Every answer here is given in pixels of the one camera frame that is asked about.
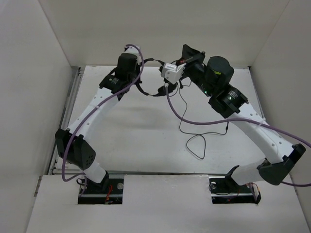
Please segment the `black over-ear headphones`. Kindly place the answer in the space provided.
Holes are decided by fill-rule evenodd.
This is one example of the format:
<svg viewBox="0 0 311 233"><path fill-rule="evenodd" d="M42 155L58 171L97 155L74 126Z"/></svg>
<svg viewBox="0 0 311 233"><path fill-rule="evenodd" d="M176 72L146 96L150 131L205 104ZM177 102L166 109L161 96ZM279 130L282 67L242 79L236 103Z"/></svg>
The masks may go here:
<svg viewBox="0 0 311 233"><path fill-rule="evenodd" d="M166 96L165 85L168 88L169 96L173 96L178 90L178 83L172 84L164 78L161 78L160 72L152 71L152 67L149 67L147 73L139 79L136 83L136 87L139 92L149 97L162 97Z"/></svg>

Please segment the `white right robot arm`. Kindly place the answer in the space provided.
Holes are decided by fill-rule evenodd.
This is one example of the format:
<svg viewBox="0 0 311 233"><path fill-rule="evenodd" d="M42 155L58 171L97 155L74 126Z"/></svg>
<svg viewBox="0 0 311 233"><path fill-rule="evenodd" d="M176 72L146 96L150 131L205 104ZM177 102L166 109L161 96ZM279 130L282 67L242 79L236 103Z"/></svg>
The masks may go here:
<svg viewBox="0 0 311 233"><path fill-rule="evenodd" d="M243 131L265 156L252 164L234 166L225 176L226 188L237 191L257 181L280 185L305 153L306 143L292 144L282 137L283 131L267 124L248 98L230 84L234 68L225 58L212 56L206 64L204 59L203 51L184 44L177 64L185 66L183 77L209 97L212 109Z"/></svg>

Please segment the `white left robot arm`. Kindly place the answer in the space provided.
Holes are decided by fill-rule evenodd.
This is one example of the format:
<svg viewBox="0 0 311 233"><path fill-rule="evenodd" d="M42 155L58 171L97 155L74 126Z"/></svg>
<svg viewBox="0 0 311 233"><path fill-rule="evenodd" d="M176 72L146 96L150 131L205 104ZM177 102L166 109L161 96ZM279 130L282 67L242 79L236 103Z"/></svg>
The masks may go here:
<svg viewBox="0 0 311 233"><path fill-rule="evenodd" d="M77 119L65 130L55 134L57 152L62 158L62 179L65 182L65 164L69 162L79 168L80 173L92 181L97 192L108 189L108 174L96 161L96 152L90 145L94 130L140 78L144 61L139 46L127 44L119 56L118 63L100 82L96 94Z"/></svg>

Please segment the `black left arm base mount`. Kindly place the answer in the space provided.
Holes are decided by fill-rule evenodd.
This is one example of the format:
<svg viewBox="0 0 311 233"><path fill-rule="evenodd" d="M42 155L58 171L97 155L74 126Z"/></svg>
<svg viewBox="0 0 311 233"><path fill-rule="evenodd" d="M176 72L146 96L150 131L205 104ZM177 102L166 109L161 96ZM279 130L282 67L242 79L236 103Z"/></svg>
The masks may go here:
<svg viewBox="0 0 311 233"><path fill-rule="evenodd" d="M80 186L78 204L80 205L119 205L123 201L124 174L110 174L108 185L101 190L95 183L85 178L76 180Z"/></svg>

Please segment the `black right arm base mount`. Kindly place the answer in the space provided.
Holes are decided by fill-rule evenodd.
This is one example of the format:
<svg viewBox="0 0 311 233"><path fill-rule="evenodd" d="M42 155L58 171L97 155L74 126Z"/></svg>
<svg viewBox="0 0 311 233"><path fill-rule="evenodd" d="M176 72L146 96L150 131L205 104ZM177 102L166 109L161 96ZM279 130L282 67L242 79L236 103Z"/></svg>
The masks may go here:
<svg viewBox="0 0 311 233"><path fill-rule="evenodd" d="M261 201L261 192L255 183L228 184L222 176L209 177L208 189L213 204L256 204Z"/></svg>

